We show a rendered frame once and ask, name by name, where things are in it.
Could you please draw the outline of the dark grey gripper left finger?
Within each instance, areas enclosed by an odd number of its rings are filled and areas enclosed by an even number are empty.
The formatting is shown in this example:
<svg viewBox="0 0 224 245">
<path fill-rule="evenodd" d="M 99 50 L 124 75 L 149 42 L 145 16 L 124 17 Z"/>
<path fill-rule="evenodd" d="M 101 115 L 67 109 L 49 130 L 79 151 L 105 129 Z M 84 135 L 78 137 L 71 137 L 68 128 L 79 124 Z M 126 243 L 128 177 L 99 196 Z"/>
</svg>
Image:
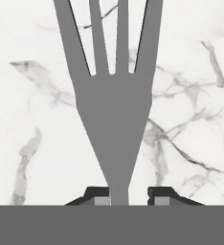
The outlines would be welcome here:
<svg viewBox="0 0 224 245">
<path fill-rule="evenodd" d="M 85 193 L 67 203 L 67 206 L 109 206 L 110 196 L 109 187 L 87 187 Z"/>
</svg>

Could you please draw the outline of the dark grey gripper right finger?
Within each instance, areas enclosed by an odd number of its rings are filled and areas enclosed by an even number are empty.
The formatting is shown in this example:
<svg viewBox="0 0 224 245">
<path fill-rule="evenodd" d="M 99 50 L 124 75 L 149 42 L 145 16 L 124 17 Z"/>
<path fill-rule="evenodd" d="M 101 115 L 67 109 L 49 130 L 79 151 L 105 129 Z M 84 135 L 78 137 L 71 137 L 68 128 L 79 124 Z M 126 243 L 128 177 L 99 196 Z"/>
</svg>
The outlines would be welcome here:
<svg viewBox="0 0 224 245">
<path fill-rule="evenodd" d="M 149 206 L 202 206 L 202 203 L 180 196 L 172 187 L 148 187 Z"/>
</svg>

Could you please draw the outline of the grey metal fork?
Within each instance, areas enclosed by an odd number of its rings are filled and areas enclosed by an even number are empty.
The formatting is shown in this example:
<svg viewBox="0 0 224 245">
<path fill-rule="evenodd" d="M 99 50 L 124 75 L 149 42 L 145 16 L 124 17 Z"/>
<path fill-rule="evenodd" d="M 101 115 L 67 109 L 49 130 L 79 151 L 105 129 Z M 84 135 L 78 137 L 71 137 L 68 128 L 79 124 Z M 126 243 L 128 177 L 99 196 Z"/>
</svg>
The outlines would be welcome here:
<svg viewBox="0 0 224 245">
<path fill-rule="evenodd" d="M 77 110 L 100 163 L 113 206 L 128 187 L 152 104 L 163 0 L 146 0 L 135 72 L 128 72 L 128 0 L 119 0 L 116 73 L 108 71 L 99 0 L 89 0 L 96 74 L 90 74 L 70 0 L 54 0 Z"/>
</svg>

